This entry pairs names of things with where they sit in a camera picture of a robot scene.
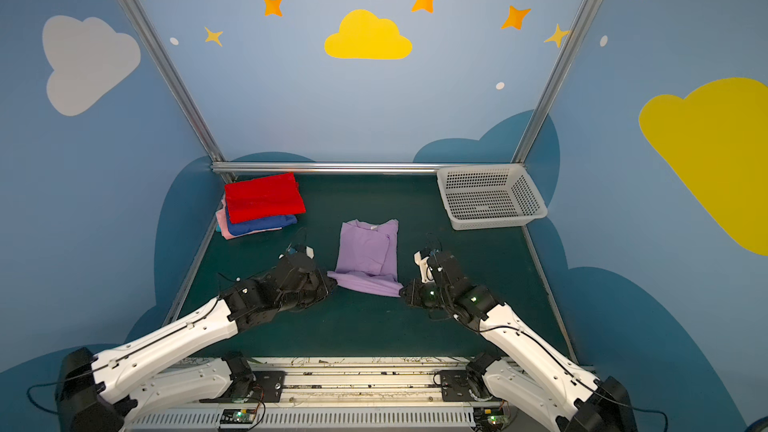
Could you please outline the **purple t shirt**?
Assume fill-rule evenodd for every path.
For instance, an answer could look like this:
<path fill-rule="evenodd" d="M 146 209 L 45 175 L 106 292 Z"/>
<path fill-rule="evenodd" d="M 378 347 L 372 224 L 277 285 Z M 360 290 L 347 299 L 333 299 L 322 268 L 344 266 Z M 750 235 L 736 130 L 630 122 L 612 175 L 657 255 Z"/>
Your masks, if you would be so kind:
<path fill-rule="evenodd" d="M 380 225 L 343 223 L 336 267 L 328 276 L 342 288 L 398 298 L 403 288 L 397 274 L 398 229 L 396 219 Z"/>

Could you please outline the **white plastic laundry basket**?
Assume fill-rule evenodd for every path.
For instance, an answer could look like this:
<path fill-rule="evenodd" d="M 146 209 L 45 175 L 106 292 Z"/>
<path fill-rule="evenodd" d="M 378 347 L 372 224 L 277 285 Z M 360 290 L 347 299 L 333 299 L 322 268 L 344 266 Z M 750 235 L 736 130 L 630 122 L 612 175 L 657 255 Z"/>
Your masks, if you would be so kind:
<path fill-rule="evenodd" d="M 517 164 L 448 167 L 436 177 L 456 231 L 524 227 L 548 214 L 532 178 Z"/>

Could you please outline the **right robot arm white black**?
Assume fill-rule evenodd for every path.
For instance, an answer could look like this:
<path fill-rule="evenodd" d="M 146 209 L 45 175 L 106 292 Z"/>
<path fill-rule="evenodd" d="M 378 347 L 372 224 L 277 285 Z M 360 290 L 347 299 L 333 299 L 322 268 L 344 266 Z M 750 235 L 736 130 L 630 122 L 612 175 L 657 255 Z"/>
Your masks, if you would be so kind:
<path fill-rule="evenodd" d="M 481 355 L 468 369 L 491 396 L 518 408 L 549 431 L 636 431 L 626 388 L 601 380 L 528 327 L 510 305 L 462 272 L 447 251 L 414 254 L 420 277 L 400 296 L 412 307 L 442 311 L 506 357 Z"/>

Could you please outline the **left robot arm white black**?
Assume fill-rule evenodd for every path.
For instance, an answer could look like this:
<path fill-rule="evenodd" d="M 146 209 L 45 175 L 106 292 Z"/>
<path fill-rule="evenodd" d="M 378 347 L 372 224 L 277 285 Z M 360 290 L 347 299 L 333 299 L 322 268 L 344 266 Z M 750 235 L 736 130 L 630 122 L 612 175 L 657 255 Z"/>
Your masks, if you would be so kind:
<path fill-rule="evenodd" d="M 146 415 L 196 401 L 262 399 L 253 369 L 237 353 L 185 371 L 194 353 L 326 299 L 337 283 L 309 249 L 280 256 L 262 274 L 235 281 L 197 310 L 132 342 L 97 354 L 80 348 L 61 364 L 55 389 L 63 431 L 122 431 Z"/>

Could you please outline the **folded blue t shirt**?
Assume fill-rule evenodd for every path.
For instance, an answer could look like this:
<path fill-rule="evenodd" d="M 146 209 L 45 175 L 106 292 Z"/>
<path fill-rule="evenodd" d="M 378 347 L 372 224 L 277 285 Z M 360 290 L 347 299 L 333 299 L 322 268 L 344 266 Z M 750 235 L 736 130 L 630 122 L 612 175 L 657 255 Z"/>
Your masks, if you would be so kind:
<path fill-rule="evenodd" d="M 227 216 L 224 219 L 227 231 L 233 237 L 280 230 L 295 225 L 298 222 L 294 215 L 265 217 L 241 223 L 233 223 Z"/>

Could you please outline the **folded red t shirt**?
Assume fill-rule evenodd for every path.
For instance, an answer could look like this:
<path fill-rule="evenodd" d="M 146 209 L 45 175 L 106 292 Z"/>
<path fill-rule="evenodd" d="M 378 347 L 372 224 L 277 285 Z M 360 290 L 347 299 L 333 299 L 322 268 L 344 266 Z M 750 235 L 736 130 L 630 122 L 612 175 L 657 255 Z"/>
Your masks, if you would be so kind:
<path fill-rule="evenodd" d="M 306 212 L 293 173 L 228 184 L 225 205 L 233 224 Z"/>

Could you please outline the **folded pink t shirt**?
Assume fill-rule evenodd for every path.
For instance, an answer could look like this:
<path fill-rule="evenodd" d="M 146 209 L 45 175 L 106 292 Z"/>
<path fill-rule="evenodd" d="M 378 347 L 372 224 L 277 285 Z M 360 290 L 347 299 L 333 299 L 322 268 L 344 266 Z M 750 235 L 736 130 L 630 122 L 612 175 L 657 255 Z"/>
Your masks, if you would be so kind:
<path fill-rule="evenodd" d="M 217 221 L 217 227 L 222 237 L 225 240 L 232 240 L 234 236 L 230 233 L 226 215 L 226 207 L 221 204 L 221 207 L 216 211 L 215 218 Z"/>

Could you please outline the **rear horizontal aluminium bar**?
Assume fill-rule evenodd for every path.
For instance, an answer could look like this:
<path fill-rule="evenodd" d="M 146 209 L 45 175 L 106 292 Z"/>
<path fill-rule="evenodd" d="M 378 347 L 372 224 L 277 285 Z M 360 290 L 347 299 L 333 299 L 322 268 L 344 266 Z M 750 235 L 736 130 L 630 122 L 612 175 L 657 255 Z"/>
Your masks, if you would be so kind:
<path fill-rule="evenodd" d="M 259 175 L 294 173 L 313 175 L 433 175 L 456 167 L 505 167 L 487 163 L 298 163 L 298 162 L 213 162 L 217 174 Z"/>

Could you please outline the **right controller circuit board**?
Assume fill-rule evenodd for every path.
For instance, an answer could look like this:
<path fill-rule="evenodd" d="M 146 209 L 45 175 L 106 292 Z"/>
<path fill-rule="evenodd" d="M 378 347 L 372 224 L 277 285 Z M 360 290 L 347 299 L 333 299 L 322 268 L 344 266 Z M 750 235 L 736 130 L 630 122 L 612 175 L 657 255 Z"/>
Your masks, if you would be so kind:
<path fill-rule="evenodd" d="M 508 424 L 508 418 L 500 408 L 475 408 L 473 420 L 474 432 L 501 431 Z"/>

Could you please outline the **controller circuit board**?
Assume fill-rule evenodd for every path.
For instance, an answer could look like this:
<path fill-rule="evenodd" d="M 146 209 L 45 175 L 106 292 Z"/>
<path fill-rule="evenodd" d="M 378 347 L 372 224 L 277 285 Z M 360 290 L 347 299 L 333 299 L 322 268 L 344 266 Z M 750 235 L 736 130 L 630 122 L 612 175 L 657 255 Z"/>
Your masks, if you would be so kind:
<path fill-rule="evenodd" d="M 227 408 L 221 412 L 219 427 L 223 429 L 249 429 L 256 421 L 255 409 Z"/>
<path fill-rule="evenodd" d="M 475 408 L 473 420 L 474 432 L 501 431 L 508 424 L 508 418 L 500 408 Z"/>

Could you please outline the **left controller circuit board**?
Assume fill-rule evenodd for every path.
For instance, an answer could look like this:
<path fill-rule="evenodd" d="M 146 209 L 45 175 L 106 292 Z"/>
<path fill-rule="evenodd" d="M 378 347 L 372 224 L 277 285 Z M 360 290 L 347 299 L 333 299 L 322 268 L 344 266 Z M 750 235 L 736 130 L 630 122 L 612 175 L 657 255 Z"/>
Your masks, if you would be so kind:
<path fill-rule="evenodd" d="M 255 409 L 227 408 L 221 412 L 219 427 L 223 429 L 249 429 L 256 421 Z"/>

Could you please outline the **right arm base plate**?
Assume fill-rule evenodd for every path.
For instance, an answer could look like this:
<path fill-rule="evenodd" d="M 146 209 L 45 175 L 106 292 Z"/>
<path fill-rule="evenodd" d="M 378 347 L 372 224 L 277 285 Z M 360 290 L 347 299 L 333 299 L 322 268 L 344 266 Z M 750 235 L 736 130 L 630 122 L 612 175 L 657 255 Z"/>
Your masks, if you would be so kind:
<path fill-rule="evenodd" d="M 466 370 L 441 370 L 437 373 L 443 402 L 476 402 L 474 382 Z"/>

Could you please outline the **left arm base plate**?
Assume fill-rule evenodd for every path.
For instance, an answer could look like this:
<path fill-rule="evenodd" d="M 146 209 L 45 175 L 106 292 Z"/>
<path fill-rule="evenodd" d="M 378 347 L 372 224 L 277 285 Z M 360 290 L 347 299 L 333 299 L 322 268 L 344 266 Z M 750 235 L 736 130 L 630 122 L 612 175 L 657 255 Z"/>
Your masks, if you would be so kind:
<path fill-rule="evenodd" d="M 279 370 L 253 371 L 246 382 L 244 400 L 265 404 L 279 403 L 283 393 L 286 373 Z"/>

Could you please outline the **aluminium rail base frame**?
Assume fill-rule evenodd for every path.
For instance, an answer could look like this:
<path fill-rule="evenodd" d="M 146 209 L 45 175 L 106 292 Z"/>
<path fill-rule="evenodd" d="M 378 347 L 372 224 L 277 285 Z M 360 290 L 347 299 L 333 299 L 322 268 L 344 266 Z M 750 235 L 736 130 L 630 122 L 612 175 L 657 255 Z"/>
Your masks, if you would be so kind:
<path fill-rule="evenodd" d="M 502 409 L 508 418 L 507 425 L 521 415 L 532 419 L 518 408 L 490 395 L 479 378 L 468 369 L 474 359 L 247 359 L 253 371 L 279 370 L 286 373 L 279 403 L 265 404 L 261 401 L 236 399 L 200 400 L 146 415 L 128 423 L 122 431 L 153 426 L 161 429 L 210 428 L 216 431 L 260 431 L 292 426 L 310 429 L 442 425 L 473 427 L 475 408 Z M 212 360 L 188 359 L 170 369 L 185 371 Z M 443 402 L 437 377 L 441 370 L 466 370 L 474 382 L 473 389 L 478 400 Z M 221 412 L 227 408 L 255 409 L 256 421 L 249 429 L 220 428 Z"/>

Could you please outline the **left slanted aluminium post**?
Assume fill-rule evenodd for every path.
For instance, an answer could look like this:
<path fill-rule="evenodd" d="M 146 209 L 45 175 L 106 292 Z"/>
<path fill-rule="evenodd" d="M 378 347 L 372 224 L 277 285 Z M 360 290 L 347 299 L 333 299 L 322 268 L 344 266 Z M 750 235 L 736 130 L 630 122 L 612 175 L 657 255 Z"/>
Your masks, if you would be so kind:
<path fill-rule="evenodd" d="M 177 102 L 182 114 L 207 153 L 212 166 L 226 161 L 212 132 L 174 66 L 140 0 L 117 0 Z"/>

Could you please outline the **slanted aluminium post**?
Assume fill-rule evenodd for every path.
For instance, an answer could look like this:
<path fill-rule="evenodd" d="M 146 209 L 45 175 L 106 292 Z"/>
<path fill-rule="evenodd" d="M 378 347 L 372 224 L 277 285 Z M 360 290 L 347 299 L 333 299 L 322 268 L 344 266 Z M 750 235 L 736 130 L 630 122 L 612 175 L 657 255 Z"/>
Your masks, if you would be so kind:
<path fill-rule="evenodd" d="M 177 102 L 182 114 L 207 153 L 212 166 L 226 161 L 212 132 L 174 66 L 140 0 L 117 0 Z"/>
<path fill-rule="evenodd" d="M 582 0 L 511 163 L 524 166 L 604 0 Z"/>

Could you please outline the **right slanted aluminium post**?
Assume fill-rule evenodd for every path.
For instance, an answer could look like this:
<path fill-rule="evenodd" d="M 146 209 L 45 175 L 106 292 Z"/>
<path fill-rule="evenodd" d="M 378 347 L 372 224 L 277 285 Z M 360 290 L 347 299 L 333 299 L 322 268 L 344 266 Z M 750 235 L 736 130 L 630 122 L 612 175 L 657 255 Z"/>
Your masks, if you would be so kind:
<path fill-rule="evenodd" d="M 604 0 L 582 0 L 511 163 L 524 166 Z"/>

